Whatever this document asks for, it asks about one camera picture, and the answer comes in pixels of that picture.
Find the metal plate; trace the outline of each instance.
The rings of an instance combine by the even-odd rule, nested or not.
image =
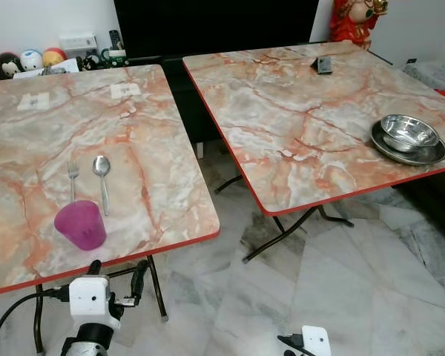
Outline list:
[[[431,165],[445,159],[445,142],[441,139],[437,145],[424,147],[416,152],[400,152],[390,148],[383,140],[384,130],[380,122],[372,126],[371,139],[376,148],[388,158],[405,165]]]

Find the marble-pattern tabletop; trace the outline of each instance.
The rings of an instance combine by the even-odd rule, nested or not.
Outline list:
[[[331,56],[333,73],[311,64]],[[403,113],[445,141],[445,98],[351,42],[183,59],[226,145],[267,215],[284,214],[445,171],[379,153],[371,128]]]
[[[111,161],[104,217],[93,158]],[[104,244],[82,251],[53,225],[70,201],[99,205]],[[0,292],[217,236],[220,223],[158,65],[0,82]]]

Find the marble floor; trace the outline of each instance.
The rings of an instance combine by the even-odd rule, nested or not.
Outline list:
[[[221,142],[200,166],[213,189],[236,170]],[[170,320],[162,323],[150,274],[141,305],[127,309],[109,355],[282,356],[276,336],[324,327],[334,356],[445,355],[445,236],[399,191],[387,188],[326,205],[354,228],[315,213],[249,264],[241,259],[277,235],[243,182],[213,195],[218,238],[155,256]],[[285,226],[300,213],[284,216]],[[111,280],[128,293],[130,276]],[[0,316],[24,289],[0,295]],[[0,355],[34,355],[33,302],[0,334]],[[48,356],[73,335],[68,305],[46,300]]]

